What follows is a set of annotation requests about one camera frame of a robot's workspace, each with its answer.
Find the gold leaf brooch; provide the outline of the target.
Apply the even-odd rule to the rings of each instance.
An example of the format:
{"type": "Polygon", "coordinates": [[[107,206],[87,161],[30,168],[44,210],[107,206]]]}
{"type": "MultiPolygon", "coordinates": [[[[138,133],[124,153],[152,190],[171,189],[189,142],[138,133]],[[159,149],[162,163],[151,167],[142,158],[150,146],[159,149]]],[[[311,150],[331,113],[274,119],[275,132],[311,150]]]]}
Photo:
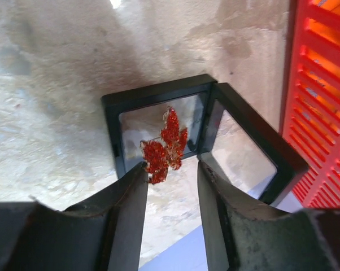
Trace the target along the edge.
{"type": "Polygon", "coordinates": [[[182,166],[185,146],[188,141],[188,129],[180,128],[177,113],[168,107],[163,115],[164,128],[160,131],[160,140],[141,141],[140,149],[147,163],[146,172],[150,174],[149,183],[156,185],[164,182],[169,168],[177,171],[182,166]]]}

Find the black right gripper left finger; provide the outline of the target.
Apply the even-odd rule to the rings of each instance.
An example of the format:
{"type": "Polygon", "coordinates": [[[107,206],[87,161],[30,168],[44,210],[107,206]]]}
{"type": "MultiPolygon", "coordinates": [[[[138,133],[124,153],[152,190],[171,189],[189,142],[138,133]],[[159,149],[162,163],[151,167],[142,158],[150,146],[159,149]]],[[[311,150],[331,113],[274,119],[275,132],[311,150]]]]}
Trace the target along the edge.
{"type": "Polygon", "coordinates": [[[0,202],[0,270],[137,270],[148,174],[121,179],[63,211],[0,202]]]}

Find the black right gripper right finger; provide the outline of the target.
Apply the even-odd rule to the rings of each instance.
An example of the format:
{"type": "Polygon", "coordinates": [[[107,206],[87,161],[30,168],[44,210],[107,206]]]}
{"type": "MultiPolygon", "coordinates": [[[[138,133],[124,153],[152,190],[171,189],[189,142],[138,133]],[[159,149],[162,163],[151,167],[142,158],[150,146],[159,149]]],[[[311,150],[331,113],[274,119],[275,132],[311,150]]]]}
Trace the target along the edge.
{"type": "Polygon", "coordinates": [[[282,211],[204,161],[198,195],[209,270],[340,270],[340,208],[282,211]]]}

